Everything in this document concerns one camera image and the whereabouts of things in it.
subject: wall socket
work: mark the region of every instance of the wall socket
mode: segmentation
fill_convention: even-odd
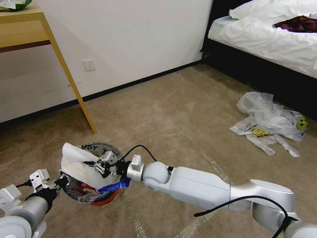
[[[84,60],[84,65],[85,65],[86,71],[90,71],[90,70],[95,70],[96,69],[93,59]]]

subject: table leg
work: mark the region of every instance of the table leg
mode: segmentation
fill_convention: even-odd
[[[92,122],[92,120],[91,120],[91,118],[89,116],[87,108],[86,108],[86,106],[85,106],[85,104],[83,102],[82,97],[80,96],[78,88],[77,88],[77,86],[76,86],[76,84],[74,82],[74,79],[73,79],[73,77],[72,77],[72,75],[71,75],[71,73],[70,73],[70,71],[68,69],[68,66],[67,66],[67,64],[66,64],[66,62],[64,60],[64,57],[63,57],[63,55],[62,55],[62,53],[61,53],[61,51],[60,51],[60,49],[58,47],[58,44],[57,44],[57,42],[55,40],[55,37],[54,37],[54,35],[52,33],[52,30],[51,30],[51,28],[50,28],[50,26],[49,26],[49,24],[48,24],[48,22],[47,22],[47,20],[46,20],[46,18],[44,16],[44,14],[41,17],[40,21],[41,21],[42,26],[43,26],[43,28],[44,28],[44,30],[45,30],[50,42],[51,42],[51,45],[52,45],[53,50],[54,50],[54,52],[55,52],[55,54],[56,54],[56,56],[57,56],[57,58],[58,58],[58,60],[60,62],[60,65],[62,66],[62,68],[63,68],[63,70],[64,70],[64,72],[66,74],[66,77],[68,78],[70,86],[72,87],[72,89],[73,89],[73,91],[74,91],[74,93],[75,93],[75,95],[76,95],[76,97],[77,97],[77,99],[79,101],[79,104],[80,104],[80,106],[81,106],[81,108],[82,108],[82,110],[83,110],[83,112],[84,112],[84,114],[85,114],[85,116],[86,116],[86,118],[87,118],[87,120],[89,122],[89,125],[90,125],[93,133],[96,134],[97,130],[96,130],[96,128],[95,128],[95,126],[94,126],[94,124],[93,124],[93,122]]]

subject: beige carpet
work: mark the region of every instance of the beige carpet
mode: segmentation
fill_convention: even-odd
[[[10,127],[0,133],[0,186],[22,183],[38,168],[57,176],[65,142],[107,142],[122,153],[141,143],[166,165],[215,173],[232,184],[253,178],[287,186],[296,193],[298,215],[317,223],[317,123],[308,119],[301,143],[287,140],[301,158],[292,158],[278,144],[272,145],[276,154],[270,157],[229,130],[246,117],[236,103],[248,91],[215,69],[197,65],[87,102],[96,135],[79,106]],[[135,153],[152,162],[144,150]],[[272,236],[250,211],[222,209],[194,218],[198,211],[135,183],[104,207],[79,204],[61,192],[46,216],[43,237]]]

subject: black wire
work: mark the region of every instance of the black wire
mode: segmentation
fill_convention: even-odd
[[[144,145],[136,145],[136,146],[134,146],[134,147],[133,147],[132,149],[130,149],[119,161],[123,161],[124,158],[127,157],[128,154],[130,154],[131,151],[133,151],[133,150],[134,150],[135,148],[137,148],[137,147],[142,147],[142,148],[144,148],[144,149],[150,154],[150,156],[152,157],[152,159],[153,159],[155,162],[157,162],[156,158],[154,158],[154,156],[152,155],[152,153],[151,153]]]
[[[234,202],[237,202],[237,201],[240,201],[240,200],[244,200],[244,199],[249,199],[249,198],[260,198],[260,199],[264,199],[264,200],[267,200],[269,202],[272,202],[273,204],[275,204],[276,206],[278,206],[282,212],[284,213],[285,215],[285,218],[282,222],[282,225],[279,227],[279,229],[275,232],[275,234],[272,236],[272,238],[277,238],[278,235],[282,232],[283,229],[286,229],[287,226],[289,225],[289,223],[292,221],[291,218],[288,216],[287,214],[287,211],[284,209],[284,207],[282,207],[280,204],[278,204],[276,201],[272,200],[272,199],[269,199],[269,198],[266,198],[266,197],[263,197],[263,196],[257,196],[257,195],[253,195],[253,196],[244,196],[244,197],[239,197],[239,198],[236,198],[234,200],[231,200],[231,201],[228,201],[226,203],[223,203],[213,209],[210,209],[210,210],[206,210],[204,212],[200,212],[200,213],[195,213],[194,214],[194,217],[200,217],[200,216],[203,216],[203,215],[206,215],[208,213],[211,213],[211,212],[214,212],[216,210],[218,210],[219,208],[222,208],[224,206],[227,206],[231,203],[234,203]]]
[[[29,187],[32,187],[32,182],[31,180],[29,179],[28,181],[26,181],[25,183],[22,183],[22,184],[19,184],[17,185],[16,187],[23,187],[23,186],[29,186]]]

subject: white robotic arm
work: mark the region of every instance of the white robotic arm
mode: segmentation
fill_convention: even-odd
[[[127,173],[128,178],[143,182],[152,191],[170,194],[177,200],[208,210],[196,216],[245,197],[227,207],[234,211],[245,211],[253,204],[253,218],[265,228],[276,232],[285,222],[285,214],[273,201],[281,205],[291,217],[283,227],[285,238],[317,237],[317,225],[300,220],[295,213],[294,193],[286,187],[256,179],[242,185],[229,185],[215,174],[186,167],[173,168],[161,162],[151,163],[143,169],[141,159],[135,158],[138,156],[134,156],[130,166],[134,168],[134,174]]]
[[[74,147],[74,154],[79,152]],[[173,168],[161,162],[145,167],[140,155],[134,155],[131,162],[117,158],[116,161],[108,163],[103,157],[97,158],[96,170],[102,173],[112,168],[116,174],[143,183],[152,191],[164,192],[177,200],[207,209],[195,216],[223,205],[234,211],[245,211],[252,205],[253,218],[271,231],[283,228],[285,238],[317,237],[317,225],[300,220],[295,213],[294,193],[286,187],[255,179],[242,185],[229,185],[215,174],[186,167]],[[0,238],[41,237],[46,229],[44,216],[59,190],[68,183],[66,174],[52,183],[48,178],[45,169],[31,174],[34,193],[24,202],[19,200],[21,193],[13,184],[0,190],[0,209],[5,212],[0,218]]]

